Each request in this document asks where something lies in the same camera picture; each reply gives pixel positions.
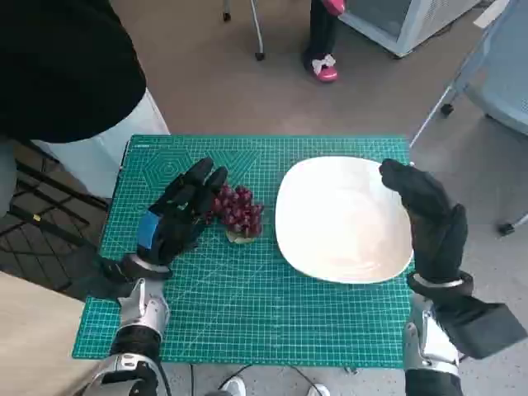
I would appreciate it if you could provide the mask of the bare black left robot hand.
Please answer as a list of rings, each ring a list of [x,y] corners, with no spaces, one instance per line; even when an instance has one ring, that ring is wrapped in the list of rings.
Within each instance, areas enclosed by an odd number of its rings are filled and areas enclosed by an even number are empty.
[[[142,260],[167,266],[196,245],[228,176],[226,167],[213,166],[211,158],[202,158],[179,174],[149,206],[137,234],[137,254]]]

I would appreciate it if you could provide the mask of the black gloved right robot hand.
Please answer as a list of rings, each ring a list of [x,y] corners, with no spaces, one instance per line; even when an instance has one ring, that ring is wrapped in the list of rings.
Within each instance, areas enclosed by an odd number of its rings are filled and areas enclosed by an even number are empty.
[[[438,285],[459,280],[468,236],[465,207],[453,204],[439,181],[413,166],[386,158],[379,173],[408,212],[416,273]]]

